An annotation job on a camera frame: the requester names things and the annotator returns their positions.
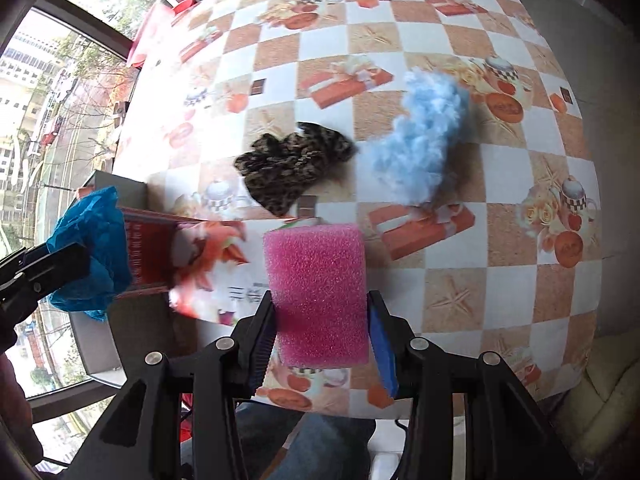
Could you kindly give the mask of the red plastic bucket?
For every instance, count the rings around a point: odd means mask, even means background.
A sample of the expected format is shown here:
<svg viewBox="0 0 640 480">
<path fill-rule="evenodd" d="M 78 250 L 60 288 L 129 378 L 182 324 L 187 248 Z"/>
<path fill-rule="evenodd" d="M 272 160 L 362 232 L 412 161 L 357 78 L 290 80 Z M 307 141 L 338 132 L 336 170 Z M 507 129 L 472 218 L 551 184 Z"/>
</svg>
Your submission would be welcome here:
<svg viewBox="0 0 640 480">
<path fill-rule="evenodd" d="M 182 0 L 172 8 L 159 1 L 154 3 L 132 40 L 126 66 L 141 68 L 158 38 L 163 36 L 170 26 L 177 24 L 195 5 L 195 0 Z"/>
</svg>

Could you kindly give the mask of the red patterned carton box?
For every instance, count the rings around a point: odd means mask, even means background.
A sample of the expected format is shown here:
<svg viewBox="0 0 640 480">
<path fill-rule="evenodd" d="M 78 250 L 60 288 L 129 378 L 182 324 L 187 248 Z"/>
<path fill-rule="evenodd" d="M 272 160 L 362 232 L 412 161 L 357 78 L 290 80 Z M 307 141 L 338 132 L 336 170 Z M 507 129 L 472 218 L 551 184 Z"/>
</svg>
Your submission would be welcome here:
<svg viewBox="0 0 640 480">
<path fill-rule="evenodd" d="M 125 186 L 117 202 L 122 211 L 128 244 L 131 285 L 120 298 L 169 292 L 175 267 L 171 263 L 171 244 L 179 221 L 166 214 L 146 210 L 145 185 Z"/>
</svg>

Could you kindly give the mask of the grey white storage box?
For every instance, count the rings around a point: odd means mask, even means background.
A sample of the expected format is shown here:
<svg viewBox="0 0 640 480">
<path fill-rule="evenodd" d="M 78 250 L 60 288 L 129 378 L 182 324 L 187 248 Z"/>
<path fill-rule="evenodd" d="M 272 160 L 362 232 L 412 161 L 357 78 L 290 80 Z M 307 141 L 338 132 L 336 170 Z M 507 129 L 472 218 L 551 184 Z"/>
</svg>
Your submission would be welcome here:
<svg viewBox="0 0 640 480">
<path fill-rule="evenodd" d="M 118 199 L 125 186 L 144 183 L 96 170 L 79 190 L 81 197 L 112 186 Z M 198 348 L 198 322 L 169 307 L 168 292 L 116 298 L 104 322 L 81 312 L 70 314 L 73 334 L 87 374 L 105 385 L 121 387 L 149 351 L 186 356 Z"/>
</svg>

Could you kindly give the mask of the light blue fluffy cloth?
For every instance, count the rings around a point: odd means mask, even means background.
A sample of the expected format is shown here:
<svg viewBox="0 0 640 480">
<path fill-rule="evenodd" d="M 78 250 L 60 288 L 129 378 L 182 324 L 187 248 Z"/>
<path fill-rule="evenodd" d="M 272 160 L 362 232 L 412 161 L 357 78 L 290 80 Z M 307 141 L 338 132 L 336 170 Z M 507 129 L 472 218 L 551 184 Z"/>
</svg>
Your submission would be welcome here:
<svg viewBox="0 0 640 480">
<path fill-rule="evenodd" d="M 469 136 L 470 94 L 453 76 L 420 68 L 405 83 L 405 113 L 366 144 L 364 157 L 398 203 L 421 207 L 434 200 L 448 179 L 450 152 Z"/>
</svg>

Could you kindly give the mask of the white floral package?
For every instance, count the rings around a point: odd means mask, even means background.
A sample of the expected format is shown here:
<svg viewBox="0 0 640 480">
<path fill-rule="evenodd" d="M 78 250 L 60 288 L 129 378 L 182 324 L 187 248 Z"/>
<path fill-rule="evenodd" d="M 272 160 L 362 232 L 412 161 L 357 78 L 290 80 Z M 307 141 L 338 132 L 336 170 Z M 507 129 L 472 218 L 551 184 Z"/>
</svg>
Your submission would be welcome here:
<svg viewBox="0 0 640 480">
<path fill-rule="evenodd" d="M 232 326 L 255 312 L 268 289 L 264 235 L 318 218 L 181 223 L 171 244 L 169 304 L 189 318 Z"/>
</svg>

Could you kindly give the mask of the checkered patterned tablecloth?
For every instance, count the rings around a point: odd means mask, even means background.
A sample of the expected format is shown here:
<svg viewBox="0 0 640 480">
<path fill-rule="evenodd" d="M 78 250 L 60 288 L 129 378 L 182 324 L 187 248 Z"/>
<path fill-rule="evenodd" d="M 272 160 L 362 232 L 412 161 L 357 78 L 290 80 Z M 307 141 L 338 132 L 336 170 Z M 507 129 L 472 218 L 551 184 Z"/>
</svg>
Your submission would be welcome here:
<svg viewBox="0 0 640 480">
<path fill-rule="evenodd" d="M 202 0 L 148 21 L 114 170 L 153 208 L 240 220 L 235 256 L 171 301 L 232 325 L 266 290 L 262 141 L 301 122 L 355 155 L 286 218 L 353 223 L 367 278 L 444 350 L 500 354 L 536 399 L 582 379 L 601 200 L 582 113 L 520 0 Z"/>
</svg>

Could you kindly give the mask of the leopard print scrunchie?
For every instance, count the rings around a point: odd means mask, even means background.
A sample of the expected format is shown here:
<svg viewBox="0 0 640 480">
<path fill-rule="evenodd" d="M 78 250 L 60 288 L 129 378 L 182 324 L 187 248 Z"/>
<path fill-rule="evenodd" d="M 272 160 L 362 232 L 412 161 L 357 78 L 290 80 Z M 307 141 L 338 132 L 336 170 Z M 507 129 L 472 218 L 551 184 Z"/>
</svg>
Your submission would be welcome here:
<svg viewBox="0 0 640 480">
<path fill-rule="evenodd" d="M 262 134 L 233 162 L 250 197 L 276 217 L 356 153 L 354 142 L 336 130 L 314 122 L 296 127 L 282 139 Z"/>
</svg>

